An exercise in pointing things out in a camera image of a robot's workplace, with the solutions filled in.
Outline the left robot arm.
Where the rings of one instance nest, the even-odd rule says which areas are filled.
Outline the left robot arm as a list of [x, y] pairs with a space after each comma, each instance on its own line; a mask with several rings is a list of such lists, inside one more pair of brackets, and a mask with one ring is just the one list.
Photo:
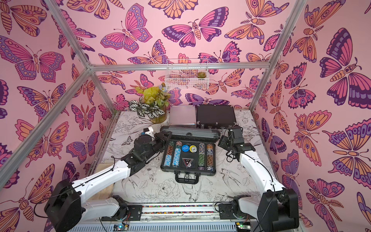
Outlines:
[[44, 207], [55, 231], [67, 232], [79, 222], [95, 218], [126, 220], [129, 214], [128, 203], [120, 196], [94, 201], [90, 198], [142, 170], [155, 154], [164, 151], [171, 136], [171, 132], [158, 132], [154, 136], [140, 135], [135, 139], [129, 154], [110, 167], [83, 179], [59, 182]]

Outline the large black poker case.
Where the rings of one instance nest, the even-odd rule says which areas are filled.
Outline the large black poker case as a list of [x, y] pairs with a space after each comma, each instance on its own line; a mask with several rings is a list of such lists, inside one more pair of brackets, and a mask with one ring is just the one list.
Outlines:
[[175, 174], [176, 182], [196, 185], [200, 176], [216, 174], [218, 130], [163, 126], [160, 131], [171, 133], [160, 168]]

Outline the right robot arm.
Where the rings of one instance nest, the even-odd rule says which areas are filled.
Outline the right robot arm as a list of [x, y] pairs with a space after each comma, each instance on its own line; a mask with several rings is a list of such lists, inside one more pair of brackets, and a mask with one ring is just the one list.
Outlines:
[[249, 196], [236, 196], [231, 204], [236, 216], [251, 216], [257, 220], [254, 230], [281, 232], [299, 227], [299, 197], [292, 188], [286, 188], [261, 161], [256, 149], [245, 142], [243, 129], [226, 129], [218, 146], [226, 155], [237, 160], [250, 174], [260, 193], [260, 202]]

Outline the green leafy plant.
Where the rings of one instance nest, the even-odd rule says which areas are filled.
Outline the green leafy plant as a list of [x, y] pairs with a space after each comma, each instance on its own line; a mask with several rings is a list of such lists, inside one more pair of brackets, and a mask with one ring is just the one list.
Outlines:
[[168, 107], [170, 94], [160, 87], [150, 87], [145, 90], [135, 88], [140, 94], [140, 102], [150, 106], [157, 106], [159, 108]]

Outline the aluminium front rail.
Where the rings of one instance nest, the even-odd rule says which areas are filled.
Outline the aluminium front rail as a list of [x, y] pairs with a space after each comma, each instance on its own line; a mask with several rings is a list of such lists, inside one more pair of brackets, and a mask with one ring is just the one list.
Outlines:
[[[149, 211], [153, 214], [210, 214], [216, 212], [216, 203], [204, 203], [198, 205], [151, 205]], [[80, 221], [93, 218], [111, 217], [118, 209], [129, 206], [118, 196], [101, 200], [91, 201], [84, 204], [80, 200], [66, 201], [61, 206], [50, 206], [45, 209], [49, 220], [57, 231], [68, 231], [76, 226]]]

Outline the amber glass plant vase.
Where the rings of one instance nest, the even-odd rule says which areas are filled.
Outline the amber glass plant vase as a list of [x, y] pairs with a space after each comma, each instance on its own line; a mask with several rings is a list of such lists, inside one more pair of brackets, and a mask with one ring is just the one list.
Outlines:
[[163, 123], [167, 119], [167, 106], [164, 105], [161, 110], [163, 111], [163, 114], [158, 113], [157, 117], [154, 117], [150, 119], [150, 121], [154, 124], [160, 124]]

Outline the striped black white plant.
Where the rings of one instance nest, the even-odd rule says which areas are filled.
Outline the striped black white plant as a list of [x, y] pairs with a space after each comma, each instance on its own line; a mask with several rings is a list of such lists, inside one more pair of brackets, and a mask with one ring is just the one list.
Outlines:
[[129, 109], [136, 112], [139, 117], [148, 116], [150, 119], [165, 115], [165, 111], [157, 105], [150, 105], [136, 100], [129, 102]]

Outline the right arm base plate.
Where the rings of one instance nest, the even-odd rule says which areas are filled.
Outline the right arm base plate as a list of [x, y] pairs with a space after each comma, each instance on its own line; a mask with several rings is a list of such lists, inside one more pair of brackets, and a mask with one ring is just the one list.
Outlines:
[[214, 210], [219, 214], [220, 219], [229, 220], [245, 220], [245, 219], [256, 219], [255, 217], [246, 213], [236, 213], [233, 205], [229, 203], [216, 203]]

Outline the small silver poker case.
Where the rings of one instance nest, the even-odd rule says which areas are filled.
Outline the small silver poker case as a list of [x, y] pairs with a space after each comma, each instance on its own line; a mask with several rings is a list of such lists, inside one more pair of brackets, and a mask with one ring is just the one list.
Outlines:
[[196, 107], [193, 105], [171, 106], [169, 125], [176, 127], [196, 127]]

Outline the small succulent plant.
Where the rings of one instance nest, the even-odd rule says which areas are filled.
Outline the small succulent plant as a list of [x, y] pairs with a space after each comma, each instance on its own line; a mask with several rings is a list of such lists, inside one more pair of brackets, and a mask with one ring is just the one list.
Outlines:
[[207, 73], [206, 72], [198, 72], [197, 73], [197, 78], [199, 79], [204, 79], [207, 77]]

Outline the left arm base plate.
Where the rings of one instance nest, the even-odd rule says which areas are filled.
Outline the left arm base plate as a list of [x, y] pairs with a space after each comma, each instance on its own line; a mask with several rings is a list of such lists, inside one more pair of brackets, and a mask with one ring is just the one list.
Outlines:
[[121, 206], [111, 217], [102, 217], [102, 221], [139, 221], [141, 219], [143, 205]]

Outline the cream work glove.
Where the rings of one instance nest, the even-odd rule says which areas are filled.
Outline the cream work glove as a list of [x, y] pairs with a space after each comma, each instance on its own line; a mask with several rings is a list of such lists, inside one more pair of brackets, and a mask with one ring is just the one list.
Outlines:
[[[95, 167], [92, 174], [103, 174], [112, 166], [113, 163], [100, 163]], [[93, 180], [94, 189], [92, 190], [93, 194], [89, 198], [89, 201], [106, 200], [112, 197], [114, 182], [111, 182], [107, 177], [105, 177], [110, 176], [109, 173]]]

